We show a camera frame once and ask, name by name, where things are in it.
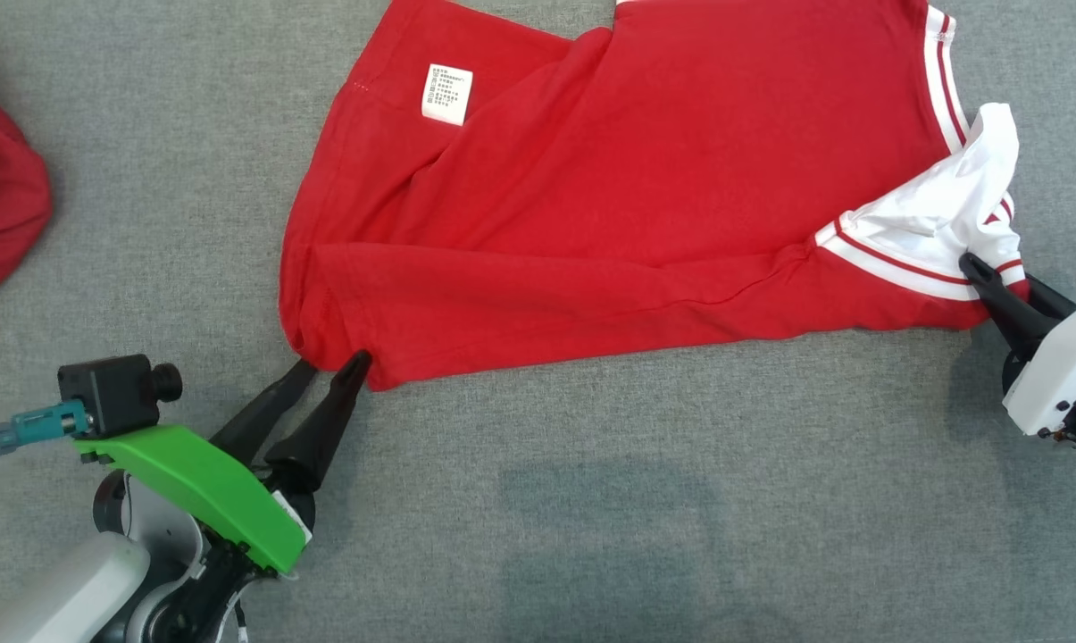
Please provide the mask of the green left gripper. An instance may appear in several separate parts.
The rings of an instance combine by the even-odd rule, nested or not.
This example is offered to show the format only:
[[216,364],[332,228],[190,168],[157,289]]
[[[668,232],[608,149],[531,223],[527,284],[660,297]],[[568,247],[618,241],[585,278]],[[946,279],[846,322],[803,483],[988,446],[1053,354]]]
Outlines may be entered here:
[[[265,463],[270,468],[271,491],[318,491],[370,368],[369,351],[351,355],[330,378],[317,406],[268,451]],[[317,371],[306,361],[294,363],[208,442],[184,426],[154,426],[129,434],[76,439],[73,446],[81,455],[109,457],[112,468],[130,473],[221,538],[247,545],[253,563],[291,574],[308,545],[308,533],[247,468]]]

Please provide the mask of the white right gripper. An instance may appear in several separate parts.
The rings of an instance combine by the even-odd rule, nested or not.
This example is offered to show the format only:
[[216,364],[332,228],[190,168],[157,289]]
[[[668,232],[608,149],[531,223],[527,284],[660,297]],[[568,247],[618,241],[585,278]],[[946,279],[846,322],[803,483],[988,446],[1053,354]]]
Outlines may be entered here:
[[1027,435],[1060,429],[1076,410],[1076,302],[1032,274],[1024,301],[974,253],[963,253],[959,269],[1015,358],[1029,361],[1003,399],[1013,423]]

